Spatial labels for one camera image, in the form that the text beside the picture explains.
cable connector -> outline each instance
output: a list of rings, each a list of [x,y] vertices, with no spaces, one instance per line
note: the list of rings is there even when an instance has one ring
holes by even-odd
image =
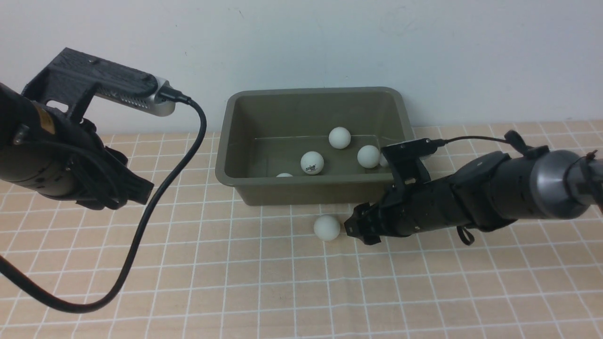
[[[190,97],[187,97],[186,95],[182,94],[182,92],[180,92],[179,90],[173,89],[169,86],[161,87],[161,89],[159,89],[159,91],[157,92],[157,95],[162,99],[173,101],[175,103],[191,103]]]
[[[445,144],[442,139],[423,138],[382,147],[381,152],[389,163],[399,163],[430,156]]]

table tennis ball on table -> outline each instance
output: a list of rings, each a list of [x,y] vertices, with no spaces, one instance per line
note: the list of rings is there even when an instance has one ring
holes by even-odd
[[[329,143],[333,148],[337,148],[338,150],[343,150],[350,144],[352,140],[352,136],[350,132],[344,127],[335,127],[329,133]]]
[[[319,152],[310,151],[301,158],[300,165],[304,173],[315,176],[323,170],[324,159]]]
[[[364,168],[374,168],[379,164],[381,153],[377,147],[366,145],[358,151],[358,163]]]
[[[381,153],[381,157],[379,158],[379,165],[381,165],[381,167],[387,167],[390,165],[390,163],[387,162],[387,159],[385,158],[383,153]]]
[[[339,235],[341,225],[332,215],[322,215],[314,221],[314,234],[322,241],[331,241]]]

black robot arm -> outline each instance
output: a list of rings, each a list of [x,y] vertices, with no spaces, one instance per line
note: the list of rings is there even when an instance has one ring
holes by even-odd
[[[157,116],[176,103],[197,112],[199,133],[182,160],[151,197],[153,184],[131,172],[127,158],[105,147],[96,127],[83,115],[99,96]],[[47,106],[66,105],[65,112]],[[129,200],[147,204],[124,265],[111,290],[97,301],[75,304],[36,285],[0,256],[0,274],[44,305],[63,312],[86,313],[109,304],[134,263],[142,235],[163,193],[201,146],[207,119],[190,97],[165,79],[92,55],[64,49],[18,94],[0,84],[0,179],[56,200],[75,200],[89,209],[119,209]]]
[[[466,245],[467,229],[492,232],[518,219],[573,219],[591,204],[603,206],[603,163],[547,146],[529,147],[515,131],[505,140],[522,156],[501,151],[481,156],[456,173],[431,180],[420,158],[451,140],[421,139],[383,147],[394,185],[376,204],[354,208],[344,223],[349,236],[366,245],[380,236],[406,237],[456,227]]]

beige table mat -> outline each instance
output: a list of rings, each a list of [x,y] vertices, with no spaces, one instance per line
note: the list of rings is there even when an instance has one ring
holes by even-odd
[[[584,154],[603,148],[603,121],[415,128],[417,137],[500,136]],[[116,135],[111,147],[159,183],[194,135]],[[476,234],[441,230],[367,247],[323,243],[317,215],[342,221],[353,204],[248,207],[213,171],[219,135],[162,198],[123,292],[85,315],[48,310],[0,278],[1,338],[600,338],[603,223],[518,223]],[[498,150],[448,145],[434,177]],[[88,211],[0,183],[0,252],[58,296],[91,302],[121,268],[143,207]]]

plastic bin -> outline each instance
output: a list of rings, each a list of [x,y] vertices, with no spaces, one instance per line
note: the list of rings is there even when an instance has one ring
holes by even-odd
[[[337,150],[329,132],[343,126],[350,145]],[[393,183],[388,167],[365,169],[364,145],[378,148],[412,139],[402,96],[386,87],[241,92],[226,107],[216,177],[250,206],[378,201]],[[300,159],[317,151],[321,173],[309,176]],[[276,177],[290,173],[293,177]]]

